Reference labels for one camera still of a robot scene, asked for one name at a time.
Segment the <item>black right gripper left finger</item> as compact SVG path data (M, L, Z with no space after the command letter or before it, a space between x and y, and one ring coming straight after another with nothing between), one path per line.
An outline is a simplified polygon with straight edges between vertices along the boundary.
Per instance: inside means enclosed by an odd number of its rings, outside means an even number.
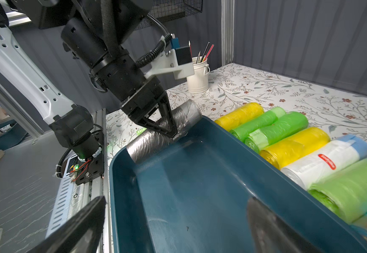
M95 253L103 232L106 200L99 196L63 224L31 253Z

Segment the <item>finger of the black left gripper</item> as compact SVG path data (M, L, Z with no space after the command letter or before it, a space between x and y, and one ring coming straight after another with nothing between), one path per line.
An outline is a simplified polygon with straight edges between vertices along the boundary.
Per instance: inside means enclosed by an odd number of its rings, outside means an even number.
M136 124L169 138L173 138L177 134L177 124L171 117L162 117L156 122L141 118L136 120Z
M159 99L159 112L161 114L160 127L164 135L176 135L177 124L174 120L173 113L170 107L169 99L166 92L163 92Z

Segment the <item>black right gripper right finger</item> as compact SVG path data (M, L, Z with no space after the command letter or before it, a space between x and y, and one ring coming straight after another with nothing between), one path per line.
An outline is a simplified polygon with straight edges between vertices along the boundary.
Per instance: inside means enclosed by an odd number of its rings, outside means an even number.
M255 197L247 202L247 221L257 253L320 252Z

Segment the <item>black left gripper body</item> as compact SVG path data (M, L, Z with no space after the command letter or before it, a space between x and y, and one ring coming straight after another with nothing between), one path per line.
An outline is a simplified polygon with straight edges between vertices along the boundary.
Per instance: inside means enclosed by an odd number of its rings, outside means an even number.
M122 104L122 111L134 123L154 123L150 116L156 110L159 110L162 118L166 117L166 93L156 77L146 80L143 86Z

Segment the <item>grey trash bag roll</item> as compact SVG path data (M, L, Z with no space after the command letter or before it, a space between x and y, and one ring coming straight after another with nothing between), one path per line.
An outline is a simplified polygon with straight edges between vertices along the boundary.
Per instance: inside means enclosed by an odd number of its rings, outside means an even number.
M127 152L133 162L141 163L166 146L175 143L202 118L202 113L193 100L187 100L173 109L172 114L177 126L177 134L170 138L153 130L145 130L127 145Z

